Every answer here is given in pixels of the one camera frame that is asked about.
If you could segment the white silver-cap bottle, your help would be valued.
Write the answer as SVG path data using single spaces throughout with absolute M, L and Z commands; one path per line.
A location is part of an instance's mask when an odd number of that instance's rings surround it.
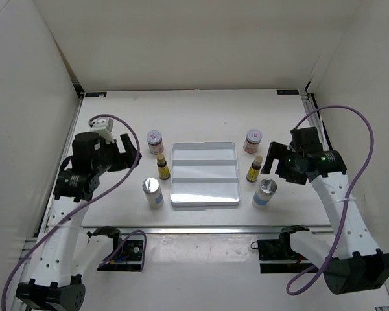
M 277 184 L 273 179 L 262 179 L 252 198 L 252 205 L 257 209 L 267 207 L 268 202 L 272 199 L 277 191 Z
M 164 199 L 159 181 L 156 178 L 147 178 L 142 184 L 142 189 L 149 206 L 157 209 L 163 206 Z

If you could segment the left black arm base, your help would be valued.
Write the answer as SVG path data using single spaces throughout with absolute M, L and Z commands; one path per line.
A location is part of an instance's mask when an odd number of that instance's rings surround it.
M 99 264 L 98 271 L 142 272 L 145 266 L 147 235 L 137 229 L 125 237 L 116 227 L 100 227 L 93 236 L 106 236 L 112 239 L 112 252 Z

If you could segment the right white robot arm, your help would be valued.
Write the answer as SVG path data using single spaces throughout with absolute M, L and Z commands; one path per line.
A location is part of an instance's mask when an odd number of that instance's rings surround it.
M 291 130 L 292 141 L 271 142 L 261 170 L 289 183 L 310 183 L 327 213 L 335 239 L 318 240 L 302 225 L 284 227 L 278 251 L 286 259 L 302 255 L 322 272 L 333 294 L 379 289 L 389 278 L 389 253 L 384 253 L 368 231 L 355 200 L 344 160 L 336 150 L 324 150 L 314 127 Z

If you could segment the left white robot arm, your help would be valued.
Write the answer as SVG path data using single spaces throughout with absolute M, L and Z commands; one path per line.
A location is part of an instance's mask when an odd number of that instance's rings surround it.
M 114 227 L 98 229 L 82 254 L 75 255 L 84 216 L 92 203 L 103 198 L 94 195 L 100 177 L 106 172 L 131 173 L 141 159 L 137 139 L 126 133 L 120 139 L 123 152 L 113 138 L 105 139 L 96 132 L 75 135 L 73 153 L 62 161 L 56 179 L 49 231 L 31 248 L 42 248 L 39 262 L 29 281 L 19 283 L 16 290 L 16 297 L 30 308 L 80 310 L 86 270 L 96 268 L 105 257 L 121 256 L 123 243 Z

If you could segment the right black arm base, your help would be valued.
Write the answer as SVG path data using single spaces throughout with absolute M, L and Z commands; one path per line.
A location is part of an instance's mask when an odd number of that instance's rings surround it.
M 260 274 L 301 273 L 312 264 L 290 246 L 290 235 L 309 231 L 308 227 L 293 225 L 281 229 L 277 238 L 253 241 L 250 249 L 258 251 Z

